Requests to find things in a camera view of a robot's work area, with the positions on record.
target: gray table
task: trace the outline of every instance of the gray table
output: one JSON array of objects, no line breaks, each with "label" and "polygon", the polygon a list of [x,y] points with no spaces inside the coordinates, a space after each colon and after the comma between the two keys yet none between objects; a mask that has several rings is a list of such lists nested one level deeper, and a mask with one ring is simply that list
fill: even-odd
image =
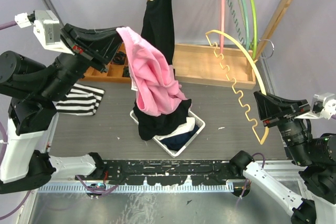
[{"label": "gray table", "polygon": [[[129,84],[82,82],[102,88],[106,94],[95,116],[60,115],[51,155],[78,156],[98,152],[105,159],[171,159],[154,141],[142,141],[138,127],[129,116],[135,93]],[[178,157],[180,159],[230,159],[240,150],[262,152],[267,159],[286,159],[276,128],[264,145],[256,140],[231,88],[182,83],[182,90],[193,100],[192,111],[205,121],[205,129]],[[258,119],[253,90],[244,90],[244,102],[252,106]],[[258,126],[259,134],[264,132]]]}]

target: laundry basket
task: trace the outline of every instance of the laundry basket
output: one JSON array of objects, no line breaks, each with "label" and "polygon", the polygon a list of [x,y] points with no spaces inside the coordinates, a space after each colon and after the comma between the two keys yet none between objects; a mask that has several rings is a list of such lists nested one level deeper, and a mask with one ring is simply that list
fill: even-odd
[{"label": "laundry basket", "polygon": [[[134,114],[134,111],[132,110],[130,113],[131,118],[134,120],[134,122],[139,125],[139,121],[137,119],[137,117]],[[156,141],[169,155],[171,155],[172,157],[177,157],[179,156],[186,148],[188,145],[190,145],[190,143],[192,141],[194,141],[194,139],[200,134],[200,132],[204,129],[205,127],[205,122],[200,119],[197,115],[195,115],[192,111],[189,111],[188,114],[189,117],[191,118],[195,118],[195,122],[196,125],[199,127],[198,131],[191,137],[191,139],[185,143],[185,145],[177,152],[177,151],[172,151],[170,149],[167,148],[167,146],[165,144],[162,144],[160,142],[160,140],[158,140],[156,137],[153,137],[154,141]]]}]

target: shirt tag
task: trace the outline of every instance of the shirt tag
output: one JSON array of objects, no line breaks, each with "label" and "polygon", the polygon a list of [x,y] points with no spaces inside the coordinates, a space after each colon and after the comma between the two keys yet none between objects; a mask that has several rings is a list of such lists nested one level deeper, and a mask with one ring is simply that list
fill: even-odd
[{"label": "shirt tag", "polygon": [[131,90],[133,90],[133,91],[139,91],[138,86],[136,85],[136,82],[133,79],[132,79]]}]

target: striped cloth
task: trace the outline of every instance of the striped cloth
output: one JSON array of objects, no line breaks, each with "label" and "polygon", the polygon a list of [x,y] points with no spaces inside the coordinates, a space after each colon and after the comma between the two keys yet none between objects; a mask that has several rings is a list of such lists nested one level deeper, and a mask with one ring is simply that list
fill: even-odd
[{"label": "striped cloth", "polygon": [[73,85],[66,99],[56,104],[57,112],[70,115],[95,115],[105,91],[81,84]]}]

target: black cloth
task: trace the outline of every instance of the black cloth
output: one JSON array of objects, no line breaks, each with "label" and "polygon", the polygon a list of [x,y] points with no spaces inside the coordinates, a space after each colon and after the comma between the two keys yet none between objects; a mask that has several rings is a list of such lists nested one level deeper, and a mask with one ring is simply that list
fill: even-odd
[{"label": "black cloth", "polygon": [[165,144],[168,149],[178,152],[192,138],[192,136],[195,135],[195,133],[199,129],[200,129],[200,127],[198,127],[195,124],[195,127],[192,131],[186,132],[184,134],[180,134],[180,135],[165,138],[165,139],[161,140],[161,143]]},{"label": "black cloth", "polygon": [[147,1],[141,37],[158,49],[173,64],[175,50],[172,0]]},{"label": "black cloth", "polygon": [[183,100],[173,113],[169,115],[161,114],[160,116],[145,114],[139,110],[135,102],[133,111],[139,121],[139,135],[141,139],[147,141],[155,135],[169,135],[181,124],[186,123],[191,102],[191,99]]}]

